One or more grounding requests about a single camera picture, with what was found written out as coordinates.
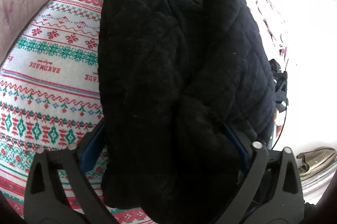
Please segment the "black quilted jacket orange lining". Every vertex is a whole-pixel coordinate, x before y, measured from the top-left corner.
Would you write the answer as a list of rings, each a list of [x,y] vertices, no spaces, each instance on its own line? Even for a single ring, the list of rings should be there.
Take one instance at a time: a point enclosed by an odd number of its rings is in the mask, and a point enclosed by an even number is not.
[[[268,143],[275,91],[246,0],[104,0],[98,76],[106,205],[215,223],[243,161],[224,126]]]

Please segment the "olive green cloth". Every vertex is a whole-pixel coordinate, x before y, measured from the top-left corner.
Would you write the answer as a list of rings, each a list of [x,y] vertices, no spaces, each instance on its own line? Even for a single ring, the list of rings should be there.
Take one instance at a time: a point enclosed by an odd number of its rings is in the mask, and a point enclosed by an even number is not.
[[[324,171],[336,161],[336,149],[318,147],[311,151],[299,153],[296,159],[301,162],[298,167],[300,180],[305,181]]]

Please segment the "patterned knit bed blanket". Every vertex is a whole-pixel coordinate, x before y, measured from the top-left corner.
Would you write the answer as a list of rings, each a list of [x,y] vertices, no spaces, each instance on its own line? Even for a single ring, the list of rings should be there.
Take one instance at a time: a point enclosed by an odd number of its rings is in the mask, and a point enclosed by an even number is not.
[[[98,36],[103,0],[48,0],[1,65],[2,223],[20,223],[36,150],[78,143],[103,118]]]

